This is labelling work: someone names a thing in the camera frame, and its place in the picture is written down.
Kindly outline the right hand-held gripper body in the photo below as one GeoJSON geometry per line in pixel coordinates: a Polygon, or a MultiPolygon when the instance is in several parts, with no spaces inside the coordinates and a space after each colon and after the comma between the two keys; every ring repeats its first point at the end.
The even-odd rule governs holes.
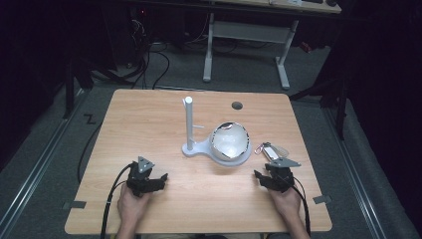
{"type": "Polygon", "coordinates": [[[281,157],[265,164],[266,170],[270,173],[270,177],[275,181],[276,191],[285,192],[294,186],[294,175],[291,171],[292,167],[299,167],[300,163],[281,157]]]}

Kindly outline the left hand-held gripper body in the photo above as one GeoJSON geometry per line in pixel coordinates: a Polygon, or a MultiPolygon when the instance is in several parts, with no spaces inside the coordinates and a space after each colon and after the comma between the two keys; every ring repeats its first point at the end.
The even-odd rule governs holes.
{"type": "Polygon", "coordinates": [[[141,197],[144,193],[156,190],[154,182],[149,179],[153,166],[154,163],[142,156],[130,165],[126,185],[131,189],[134,196],[141,197]]]}

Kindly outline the person's right hand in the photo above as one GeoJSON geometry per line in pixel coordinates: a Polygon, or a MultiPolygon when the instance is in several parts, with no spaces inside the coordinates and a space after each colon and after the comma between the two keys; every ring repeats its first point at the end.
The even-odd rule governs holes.
{"type": "Polygon", "coordinates": [[[302,201],[300,196],[292,188],[285,192],[272,189],[269,189],[268,192],[275,203],[277,211],[286,222],[300,220],[300,207],[302,201]]]}

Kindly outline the person's left hand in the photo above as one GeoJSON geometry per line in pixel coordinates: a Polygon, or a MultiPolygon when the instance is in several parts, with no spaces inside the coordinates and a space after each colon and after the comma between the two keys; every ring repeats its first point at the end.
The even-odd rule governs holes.
{"type": "Polygon", "coordinates": [[[135,196],[124,184],[120,190],[120,197],[117,202],[117,209],[120,216],[119,230],[122,232],[134,232],[138,222],[146,212],[151,193],[135,196]]]}

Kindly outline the shiny white bowl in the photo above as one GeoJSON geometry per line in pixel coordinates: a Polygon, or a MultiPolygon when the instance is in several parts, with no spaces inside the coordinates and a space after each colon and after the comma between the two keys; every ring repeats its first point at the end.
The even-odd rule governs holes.
{"type": "Polygon", "coordinates": [[[250,137],[237,122],[224,122],[210,134],[211,151],[225,163],[241,164],[251,154],[250,137]]]}

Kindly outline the black metal stand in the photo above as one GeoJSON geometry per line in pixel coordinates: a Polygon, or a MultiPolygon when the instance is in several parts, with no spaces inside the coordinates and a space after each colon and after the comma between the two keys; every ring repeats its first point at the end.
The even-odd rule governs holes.
{"type": "Polygon", "coordinates": [[[343,124],[346,117],[348,80],[346,71],[324,65],[311,87],[289,96],[289,99],[297,101],[306,96],[320,96],[319,105],[323,109],[336,107],[334,128],[337,136],[344,140],[343,124]]]}
{"type": "Polygon", "coordinates": [[[91,77],[91,70],[89,62],[86,59],[72,57],[66,64],[66,109],[64,118],[68,119],[75,107],[75,86],[74,81],[77,81],[83,90],[90,91],[94,82],[91,77]]]}

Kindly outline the white-legged wooden desk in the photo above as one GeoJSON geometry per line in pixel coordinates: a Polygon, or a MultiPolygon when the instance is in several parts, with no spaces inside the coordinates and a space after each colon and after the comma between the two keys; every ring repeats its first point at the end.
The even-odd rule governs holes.
{"type": "MultiPolygon", "coordinates": [[[[333,0],[210,0],[212,7],[218,3],[237,6],[263,7],[265,10],[287,10],[289,13],[340,14],[341,8],[333,0]]],[[[285,68],[285,60],[294,40],[299,18],[292,20],[289,27],[267,26],[263,24],[240,23],[236,21],[215,20],[214,14],[208,18],[207,52],[205,55],[203,81],[212,79],[213,41],[216,38],[246,40],[253,42],[281,44],[281,55],[275,58],[279,79],[284,90],[290,88],[285,68]]]]}

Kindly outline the dark computer tower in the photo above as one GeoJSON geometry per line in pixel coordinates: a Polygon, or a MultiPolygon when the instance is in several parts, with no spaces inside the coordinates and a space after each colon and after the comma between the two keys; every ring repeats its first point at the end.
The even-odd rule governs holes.
{"type": "Polygon", "coordinates": [[[138,9],[127,5],[102,6],[114,64],[137,67],[140,61],[143,26],[138,9]]]}

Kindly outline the keychain with white tag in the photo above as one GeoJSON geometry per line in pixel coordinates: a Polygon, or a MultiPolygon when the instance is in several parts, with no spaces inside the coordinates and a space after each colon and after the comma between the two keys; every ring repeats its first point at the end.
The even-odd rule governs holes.
{"type": "Polygon", "coordinates": [[[281,157],[288,157],[289,152],[281,146],[276,146],[270,142],[259,144],[255,150],[255,154],[263,153],[268,160],[275,160],[281,157]]]}

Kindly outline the white stand with post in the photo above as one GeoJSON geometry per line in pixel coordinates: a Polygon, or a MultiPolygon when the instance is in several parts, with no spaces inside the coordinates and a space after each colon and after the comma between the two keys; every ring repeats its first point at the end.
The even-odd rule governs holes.
{"type": "Polygon", "coordinates": [[[211,144],[210,144],[210,134],[214,131],[214,129],[217,126],[211,131],[211,133],[204,140],[195,141],[194,136],[193,136],[193,129],[194,129],[193,99],[191,97],[185,97],[183,99],[183,105],[185,108],[185,115],[186,115],[186,142],[182,145],[182,152],[186,156],[192,157],[196,155],[206,155],[209,158],[211,158],[213,161],[215,161],[216,163],[223,166],[228,166],[228,167],[239,166],[249,159],[250,156],[243,163],[235,165],[231,163],[225,163],[219,160],[216,156],[212,154],[211,144]]]}

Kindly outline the metal floor rail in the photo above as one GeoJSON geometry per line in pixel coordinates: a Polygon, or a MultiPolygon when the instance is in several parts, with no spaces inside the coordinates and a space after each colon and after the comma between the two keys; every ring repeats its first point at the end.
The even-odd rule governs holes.
{"type": "Polygon", "coordinates": [[[79,90],[66,117],[65,94],[30,128],[0,172],[0,239],[62,239],[93,127],[84,110],[91,94],[79,90]]]}
{"type": "Polygon", "coordinates": [[[327,121],[330,131],[333,134],[336,144],[340,150],[341,158],[344,163],[346,176],[349,180],[349,184],[353,190],[356,201],[359,205],[360,211],[364,217],[366,225],[370,231],[373,239],[387,239],[383,227],[379,221],[376,210],[373,206],[372,200],[370,199],[361,178],[355,168],[352,161],[351,154],[347,148],[347,145],[343,139],[340,138],[335,127],[335,118],[331,110],[321,110],[325,120],[327,121]]]}

